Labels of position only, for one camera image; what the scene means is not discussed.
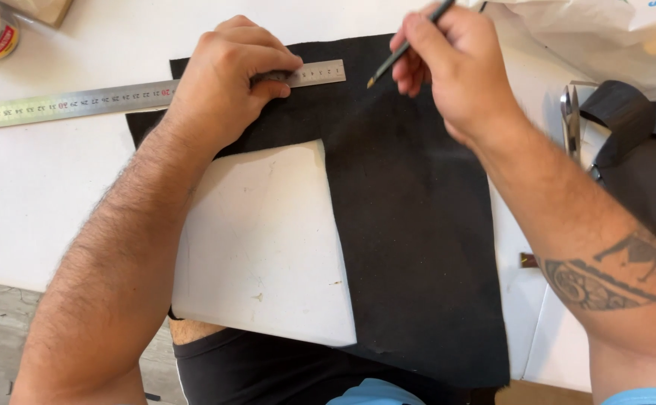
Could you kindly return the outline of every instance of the white table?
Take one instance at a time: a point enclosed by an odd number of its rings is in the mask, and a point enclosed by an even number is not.
[[[166,80],[169,59],[189,56],[200,33],[234,14],[290,44],[393,32],[406,11],[423,3],[76,0],[60,31],[23,23],[19,48],[0,61],[0,100]],[[560,91],[588,78],[533,41],[503,6],[486,12],[496,21],[518,99],[536,124],[560,138]],[[44,291],[67,244],[133,152],[123,114],[0,129],[0,284]],[[584,332],[566,324],[570,314],[551,298],[539,271],[519,269],[518,253],[530,247],[492,186],[491,198],[512,378],[589,390],[586,347],[566,352]]]

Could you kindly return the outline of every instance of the blue shirt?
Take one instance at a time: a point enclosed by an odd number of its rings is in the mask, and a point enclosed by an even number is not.
[[[425,405],[412,393],[390,382],[366,378],[326,405]],[[656,388],[639,388],[617,393],[603,405],[656,405]]]

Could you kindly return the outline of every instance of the red label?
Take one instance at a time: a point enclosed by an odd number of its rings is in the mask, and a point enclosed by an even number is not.
[[[8,47],[14,36],[15,30],[13,30],[9,25],[6,25],[5,31],[3,31],[3,35],[0,37],[0,52]]]

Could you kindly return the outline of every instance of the metal ruler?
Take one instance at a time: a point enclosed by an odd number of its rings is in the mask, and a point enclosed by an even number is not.
[[[295,72],[270,72],[253,78],[279,80],[291,87],[345,81],[343,60],[306,63]],[[62,120],[169,105],[180,80],[76,91],[0,102],[0,127]]]

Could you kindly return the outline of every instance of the black felt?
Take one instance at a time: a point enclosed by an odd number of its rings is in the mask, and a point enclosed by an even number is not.
[[[293,89],[218,157],[321,138],[358,344],[343,350],[476,388],[509,382],[485,172],[446,133],[424,88],[384,78],[390,35],[288,48],[343,59],[348,81]],[[179,78],[186,61],[171,61]],[[136,145],[162,112],[128,115]]]
[[[612,131],[596,158],[606,190],[656,235],[656,102],[629,84],[608,81],[581,113]]]

